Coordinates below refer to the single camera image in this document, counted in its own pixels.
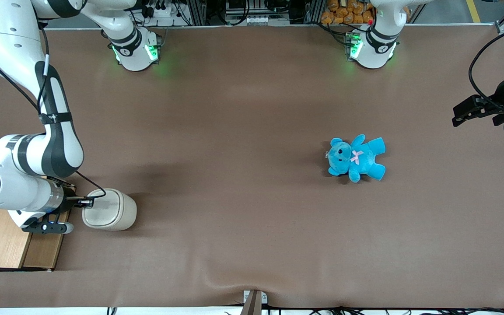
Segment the table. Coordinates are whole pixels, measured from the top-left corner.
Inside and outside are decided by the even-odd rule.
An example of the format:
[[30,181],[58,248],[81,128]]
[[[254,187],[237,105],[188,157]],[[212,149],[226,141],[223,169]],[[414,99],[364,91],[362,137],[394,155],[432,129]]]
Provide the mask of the table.
[[[247,289],[280,307],[504,307],[504,133],[451,123],[495,35],[409,26],[366,70],[319,28],[176,29],[132,73],[98,31],[49,32],[81,171],[138,217],[106,232],[73,211],[56,271],[0,274],[0,307],[230,305]],[[504,39],[474,77],[504,79]],[[41,129],[0,79],[0,137]],[[327,177],[328,141],[359,133],[384,137],[382,182]]]
[[[67,222],[68,213],[60,215]],[[6,210],[0,209],[0,271],[53,270],[60,253],[63,235],[23,232]]]

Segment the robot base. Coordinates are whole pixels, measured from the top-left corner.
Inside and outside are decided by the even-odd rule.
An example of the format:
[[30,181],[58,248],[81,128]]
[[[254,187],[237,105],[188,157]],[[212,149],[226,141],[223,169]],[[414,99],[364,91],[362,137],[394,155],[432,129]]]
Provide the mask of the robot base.
[[158,58],[161,52],[162,38],[156,33],[147,30],[146,28],[137,28],[142,35],[141,44],[129,56],[122,49],[119,51],[112,46],[112,50],[116,54],[118,64],[121,64],[130,71],[141,71],[147,69],[152,64],[158,63]]
[[[361,29],[366,30],[368,26],[362,26]],[[384,66],[386,62],[392,58],[396,44],[391,48],[382,46],[384,52],[376,52],[376,50],[368,44],[366,32],[354,30],[346,34],[346,43],[351,44],[346,47],[346,55],[348,60],[354,60],[359,65],[368,69],[378,69]]]

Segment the blue teddy bear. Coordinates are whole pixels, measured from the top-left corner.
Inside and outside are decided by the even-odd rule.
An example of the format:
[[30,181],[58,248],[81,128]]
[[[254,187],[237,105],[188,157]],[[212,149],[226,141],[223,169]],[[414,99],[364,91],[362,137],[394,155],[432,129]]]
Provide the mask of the blue teddy bear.
[[354,183],[361,179],[361,174],[380,181],[386,172],[386,167],[376,163],[375,157],[386,152],[384,140],[376,138],[365,144],[363,141],[364,134],[358,135],[351,145],[340,138],[333,138],[330,141],[332,148],[327,153],[330,162],[328,172],[334,176],[349,172],[350,180]]

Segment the electrical outlet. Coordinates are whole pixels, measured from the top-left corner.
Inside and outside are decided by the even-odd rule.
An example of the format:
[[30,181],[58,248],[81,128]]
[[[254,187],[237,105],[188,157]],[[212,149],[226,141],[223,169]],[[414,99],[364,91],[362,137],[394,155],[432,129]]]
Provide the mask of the electrical outlet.
[[172,7],[171,6],[166,6],[165,10],[158,10],[154,9],[154,18],[170,18],[170,15],[172,14]]

